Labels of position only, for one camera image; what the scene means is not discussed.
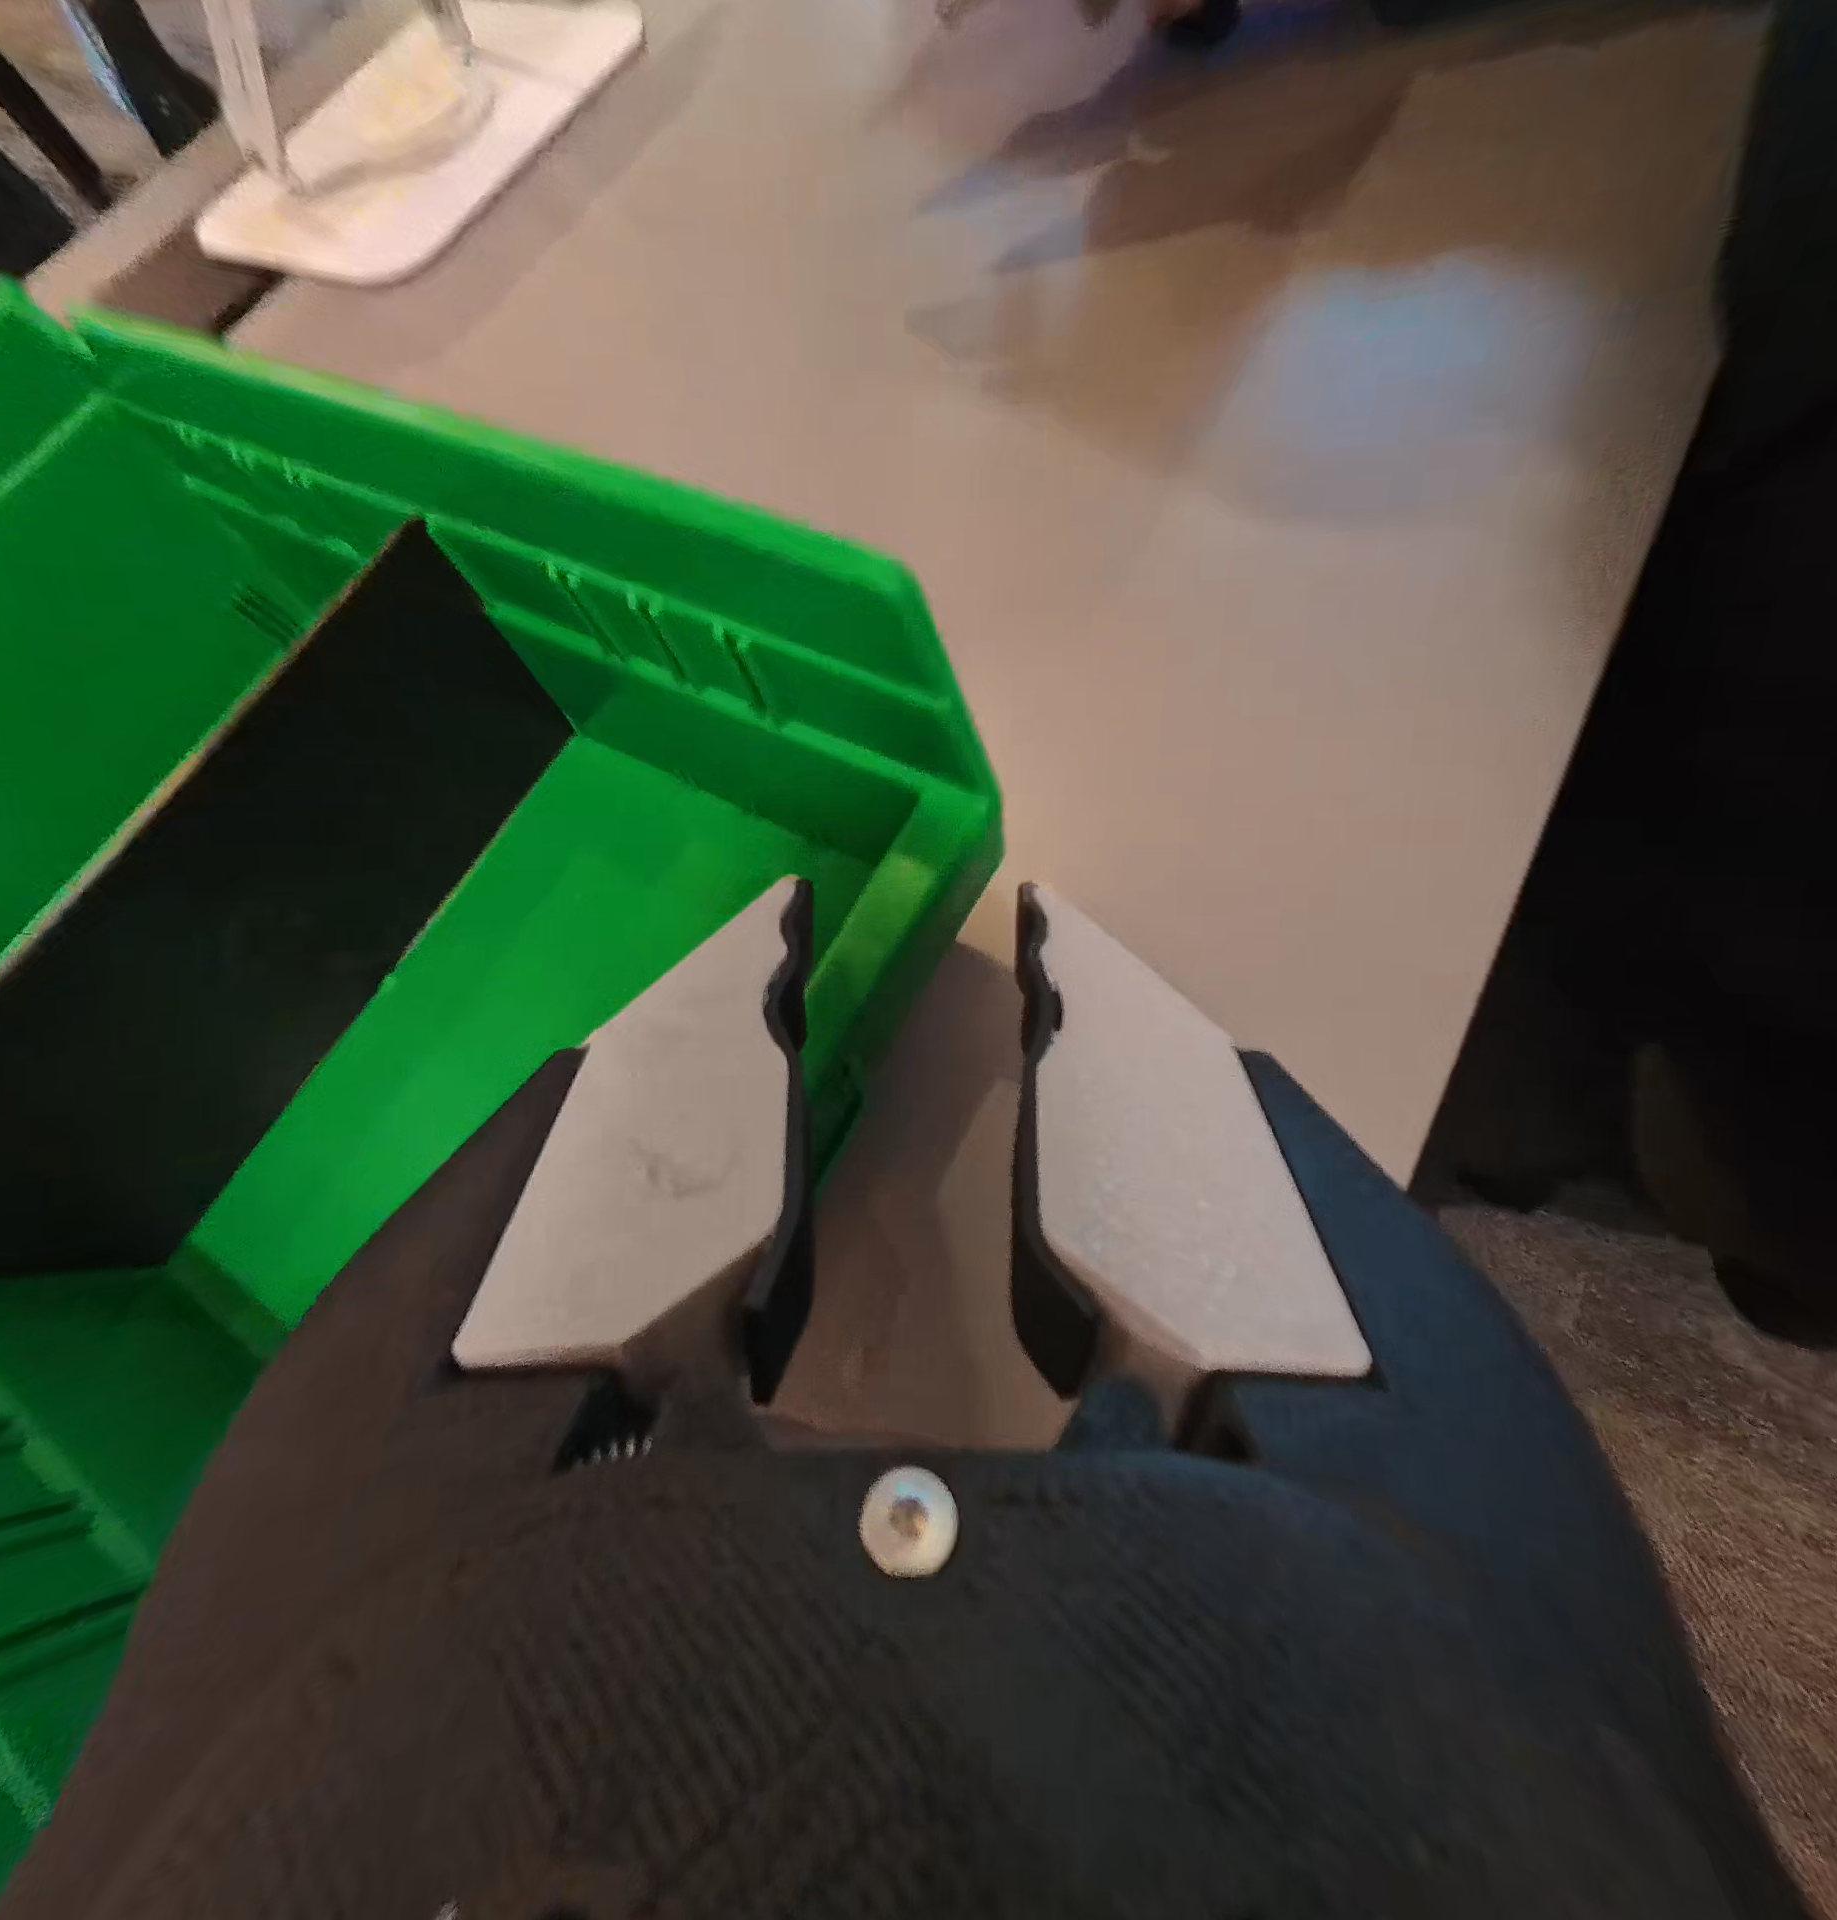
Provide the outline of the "person's dark clothing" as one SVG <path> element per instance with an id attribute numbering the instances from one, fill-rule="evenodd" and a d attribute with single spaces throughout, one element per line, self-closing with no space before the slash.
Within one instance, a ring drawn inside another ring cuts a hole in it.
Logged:
<path id="1" fill-rule="evenodd" d="M 1721 363 L 1415 1172 L 1624 1185 L 1837 1347 L 1837 5 L 1773 5 Z"/>

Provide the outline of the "green plastic bin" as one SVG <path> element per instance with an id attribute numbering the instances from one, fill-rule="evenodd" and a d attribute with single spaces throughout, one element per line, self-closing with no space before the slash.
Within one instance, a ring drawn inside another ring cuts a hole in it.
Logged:
<path id="1" fill-rule="evenodd" d="M 0 1888 L 210 1452 L 379 1226 L 786 877 L 824 1175 L 999 865 L 904 565 L 0 281 L 0 965 L 409 519 L 573 733 L 169 1259 L 0 1280 Z"/>

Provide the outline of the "black bin divider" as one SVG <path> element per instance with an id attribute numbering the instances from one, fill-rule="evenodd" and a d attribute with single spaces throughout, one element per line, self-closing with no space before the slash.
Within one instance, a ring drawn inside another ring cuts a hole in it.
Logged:
<path id="1" fill-rule="evenodd" d="M 571 733 L 396 528 L 0 965 L 0 1280 L 169 1259 Z"/>

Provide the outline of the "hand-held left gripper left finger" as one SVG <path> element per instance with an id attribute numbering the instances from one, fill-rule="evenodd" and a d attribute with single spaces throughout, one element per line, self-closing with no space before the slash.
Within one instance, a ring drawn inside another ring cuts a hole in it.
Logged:
<path id="1" fill-rule="evenodd" d="M 813 883 L 780 879 L 589 1032 L 452 1339 L 462 1374 L 777 1397 L 815 1290 L 813 929 Z"/>

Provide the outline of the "grey desk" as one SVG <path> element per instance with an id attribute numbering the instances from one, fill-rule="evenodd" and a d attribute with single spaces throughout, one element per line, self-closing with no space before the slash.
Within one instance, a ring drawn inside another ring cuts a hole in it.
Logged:
<path id="1" fill-rule="evenodd" d="M 1004 860 L 872 1073 L 780 1400 L 1049 1438 L 1010 1338 L 1016 888 L 1417 1163 L 1714 368 L 1735 5 L 647 5 L 404 285 L 152 285 L 207 134 L 35 279 L 920 579 Z"/>

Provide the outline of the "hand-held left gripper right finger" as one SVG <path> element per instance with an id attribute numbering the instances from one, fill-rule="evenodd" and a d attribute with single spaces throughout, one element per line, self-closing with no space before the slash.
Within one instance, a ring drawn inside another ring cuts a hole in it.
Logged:
<path id="1" fill-rule="evenodd" d="M 1372 1347 L 1240 1046 L 1039 883 L 1016 905 L 1010 1315 L 1051 1391 L 1365 1382 Z"/>

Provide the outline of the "white document stand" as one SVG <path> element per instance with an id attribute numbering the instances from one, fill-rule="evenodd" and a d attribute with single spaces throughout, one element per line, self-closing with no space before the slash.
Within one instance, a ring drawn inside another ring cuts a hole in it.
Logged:
<path id="1" fill-rule="evenodd" d="M 396 285 L 458 234 L 643 52 L 631 3 L 417 3 L 291 131 L 250 3 L 201 6 L 245 172 L 195 222 L 212 261 Z"/>

